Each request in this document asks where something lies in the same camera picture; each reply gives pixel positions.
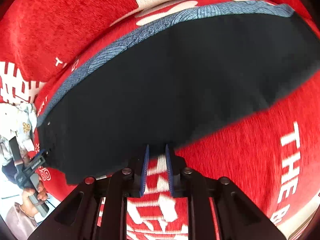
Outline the person's left forearm pink sleeve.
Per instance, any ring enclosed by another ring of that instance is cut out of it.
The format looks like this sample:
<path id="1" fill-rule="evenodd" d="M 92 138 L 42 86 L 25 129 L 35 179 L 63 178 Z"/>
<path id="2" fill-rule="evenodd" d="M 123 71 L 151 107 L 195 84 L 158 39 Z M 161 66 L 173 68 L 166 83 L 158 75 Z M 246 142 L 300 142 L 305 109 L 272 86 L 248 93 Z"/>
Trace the person's left forearm pink sleeve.
<path id="1" fill-rule="evenodd" d="M 34 217 L 27 215 L 18 203 L 15 203 L 14 206 L 10 208 L 5 222 L 13 235 L 20 240 L 28 239 L 38 227 Z"/>

